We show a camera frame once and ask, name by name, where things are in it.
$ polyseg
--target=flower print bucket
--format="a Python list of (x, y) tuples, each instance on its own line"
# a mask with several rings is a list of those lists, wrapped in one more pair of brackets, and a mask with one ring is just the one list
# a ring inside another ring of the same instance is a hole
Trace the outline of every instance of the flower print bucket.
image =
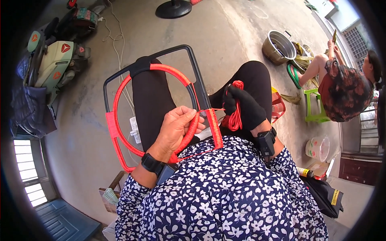
[(330, 151), (330, 139), (327, 135), (314, 137), (306, 144), (306, 155), (324, 162)]

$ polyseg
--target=black pants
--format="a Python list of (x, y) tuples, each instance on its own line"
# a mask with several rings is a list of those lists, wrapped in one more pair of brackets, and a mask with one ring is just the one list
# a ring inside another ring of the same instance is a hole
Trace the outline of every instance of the black pants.
[[(160, 64), (161, 62), (153, 59), (151, 63)], [(212, 108), (222, 108), (224, 89), (235, 80), (244, 82), (244, 90), (265, 109), (267, 119), (271, 121), (271, 78), (267, 67), (258, 61), (249, 61), (243, 64), (221, 89), (209, 96)], [(135, 116), (142, 146), (146, 152), (155, 142), (165, 114), (176, 108), (176, 105), (171, 97), (165, 72), (159, 70), (145, 71), (136, 75), (132, 81)], [(253, 141), (252, 134), (248, 130), (231, 131), (220, 126), (220, 131), (223, 136), (233, 135)], [(199, 141), (199, 138), (194, 136), (189, 145)]]

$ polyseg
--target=white power cord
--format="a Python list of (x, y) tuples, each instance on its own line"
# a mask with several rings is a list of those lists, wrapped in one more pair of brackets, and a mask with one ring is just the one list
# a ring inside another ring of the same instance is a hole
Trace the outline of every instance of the white power cord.
[[(108, 36), (104, 37), (102, 39), (102, 42), (106, 42), (109, 38), (113, 40), (113, 47), (114, 47), (114, 50), (117, 54), (117, 57), (118, 57), (118, 64), (119, 64), (119, 70), (122, 69), (122, 57), (123, 57), (123, 52), (124, 52), (124, 49), (125, 49), (125, 36), (123, 35), (123, 31), (122, 31), (122, 27), (121, 27), (121, 24), (120, 24), (120, 21), (119, 19), (116, 17), (116, 15), (114, 14), (114, 11), (113, 11), (113, 4), (107, 0), (108, 3), (110, 4), (111, 6), (111, 14), (115, 17), (115, 19), (118, 21), (118, 24), (119, 24), (119, 30), (120, 30), (120, 34), (118, 34), (115, 38), (113, 38), (111, 36), (111, 30), (107, 27), (107, 20), (105, 18), (100, 18), (99, 20), (102, 21), (104, 20), (105, 21), (105, 26), (106, 26), (106, 29), (108, 30)], [(115, 48), (115, 42), (116, 41), (119, 41), (123, 39), (123, 46), (122, 46), (122, 51), (121, 51), (121, 55), (119, 56), (118, 54), (118, 51), (117, 49)], [(122, 75), (119, 76), (119, 83), (121, 84), (123, 82), (124, 78), (122, 77)], [(125, 96), (125, 99), (127, 100), (127, 102), (129, 103), (129, 106), (131, 108), (131, 111), (133, 112), (133, 116), (135, 116), (135, 112), (134, 112), (134, 103), (133, 101), (131, 100), (130, 98), (130, 94), (129, 94), (129, 91), (127, 90), (126, 86), (125, 86), (125, 91), (123, 91), (123, 95)], [(131, 151), (129, 151), (129, 155), (131, 157), (131, 159), (134, 160), (134, 158), (131, 156)]]

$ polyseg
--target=green plastic stool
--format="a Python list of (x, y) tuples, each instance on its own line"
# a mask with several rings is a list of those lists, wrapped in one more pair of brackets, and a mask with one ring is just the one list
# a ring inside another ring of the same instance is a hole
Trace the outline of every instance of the green plastic stool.
[[(320, 103), (320, 114), (312, 115), (311, 114), (311, 99), (310, 95), (314, 93), (316, 95), (316, 99), (319, 100)], [(306, 122), (315, 121), (317, 123), (323, 123), (330, 121), (330, 118), (327, 116), (326, 111), (324, 110), (322, 99), (318, 92), (318, 89), (309, 89), (304, 91), (304, 95), (306, 96), (306, 104), (307, 104), (307, 115)]]

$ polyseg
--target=black watch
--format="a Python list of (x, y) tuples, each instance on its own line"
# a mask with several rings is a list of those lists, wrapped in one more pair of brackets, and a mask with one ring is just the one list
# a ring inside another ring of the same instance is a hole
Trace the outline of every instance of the black watch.
[(154, 172), (157, 177), (161, 174), (166, 163), (157, 161), (149, 153), (145, 153), (141, 159), (141, 165), (149, 172)]
[(271, 157), (275, 154), (275, 148), (273, 147), (276, 141), (275, 138), (276, 130), (273, 127), (269, 131), (257, 134), (255, 140), (263, 157)]

